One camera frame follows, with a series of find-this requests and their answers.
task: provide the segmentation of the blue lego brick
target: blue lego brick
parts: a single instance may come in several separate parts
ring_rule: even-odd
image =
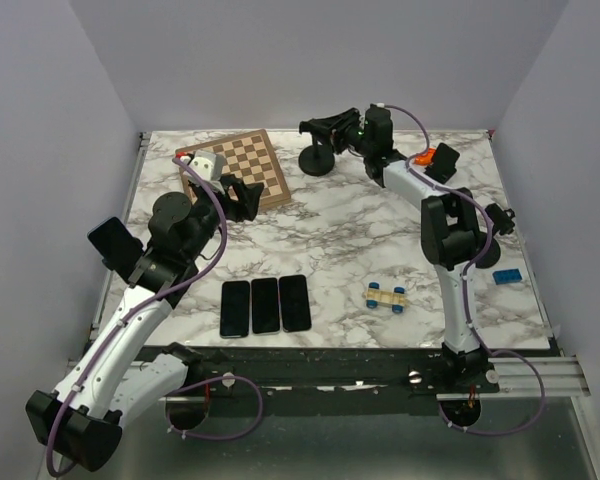
[[[496,282],[496,285],[517,283],[522,281],[522,275],[520,275],[520,270],[517,268],[512,270],[500,270],[498,272],[493,272],[493,280]]]

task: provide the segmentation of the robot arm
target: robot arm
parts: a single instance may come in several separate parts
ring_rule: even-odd
[[[224,157],[196,152],[195,157],[182,155],[181,161],[194,162],[191,168],[213,189],[191,180],[197,198],[193,205],[184,193],[161,196],[153,205],[151,240],[146,249],[117,218],[89,234],[105,266],[115,270],[129,287],[81,361],[51,393],[36,391],[26,405],[38,441],[52,441],[56,452],[89,471],[99,469],[111,457],[124,426],[160,397],[181,387],[191,371],[190,359],[166,352],[123,381],[146,340],[187,290],[174,287],[198,275],[195,261],[220,226],[207,191],[215,195],[229,220],[253,220],[257,214],[264,186],[246,186],[233,175],[221,176]],[[237,200],[231,198],[230,190]],[[163,298],[151,302],[158,293]]]
[[[475,208],[406,164],[407,157],[394,148],[393,123],[386,108],[371,105],[364,120],[358,110],[350,109],[333,117],[301,122],[300,133],[303,132],[313,137],[313,145],[307,148],[313,150],[314,156],[320,154],[318,143],[329,146],[334,154],[355,150],[363,157],[369,178],[420,210],[422,250],[440,281],[445,313],[443,353],[452,370],[451,376],[475,370],[473,365],[482,368],[487,362],[486,355],[467,325],[463,297],[467,295],[471,318],[475,318],[472,279],[475,266],[467,270],[467,287],[462,288],[462,272],[481,248]],[[434,156],[434,164],[437,161],[438,165],[447,161],[455,164],[458,156],[444,144],[435,155],[438,158]],[[467,189],[460,191],[471,196]]]

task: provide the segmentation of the black smartphone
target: black smartphone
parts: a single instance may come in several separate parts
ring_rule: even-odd
[[[304,275],[281,277],[278,282],[280,290],[280,313],[282,328],[285,332],[304,332],[311,329],[311,307],[309,291]]]
[[[249,282],[235,281],[222,284],[220,301],[220,336],[241,338],[249,335]]]
[[[142,256],[142,242],[134,238],[117,217],[102,222],[87,234],[87,238],[109,270],[115,270],[127,282]]]
[[[251,329],[256,335],[280,331],[278,280],[275,278],[251,281]]]

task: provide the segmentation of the marble tabletop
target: marble tabletop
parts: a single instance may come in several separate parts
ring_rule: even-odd
[[[239,131],[154,132],[138,181],[127,227],[143,242],[153,202],[163,193],[182,191],[171,163],[177,148],[207,142]],[[177,341],[191,346],[271,347],[438,347],[444,316],[433,267],[420,249],[419,212],[383,190],[365,174],[361,159],[337,158],[335,169],[314,178],[304,175],[297,158],[309,136],[269,130],[292,202],[259,214],[254,222],[231,224],[227,251],[216,268],[194,284],[147,345]],[[422,149],[416,132],[396,132],[404,154]],[[507,201],[485,132],[433,133],[432,145],[445,142],[460,152],[452,187],[468,187],[487,205]],[[476,275],[477,324],[494,348],[548,348],[547,329],[529,279],[516,235],[498,237],[502,258]],[[205,253],[213,254],[214,238]],[[206,262],[198,265],[202,268]],[[495,285],[492,272],[520,269],[523,282]],[[220,291],[227,280],[252,280],[292,274],[307,277],[313,327],[302,333],[222,339],[218,332]],[[363,293],[369,282],[381,288],[404,286],[408,307],[369,310]],[[124,283],[115,276],[103,307],[101,326],[120,301]]]

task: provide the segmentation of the chessboard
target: chessboard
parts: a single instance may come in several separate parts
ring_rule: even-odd
[[[207,150],[223,155],[227,159],[227,164],[222,170],[223,175],[232,173],[237,178],[241,178],[246,185],[264,183],[259,211],[291,202],[291,193],[284,180],[276,152],[265,130],[241,133],[199,145],[179,148],[176,153],[190,153],[196,150]],[[195,201],[195,196],[182,172],[180,172],[180,178],[184,191],[189,195],[191,201]],[[231,197],[235,199],[233,191],[231,191]]]

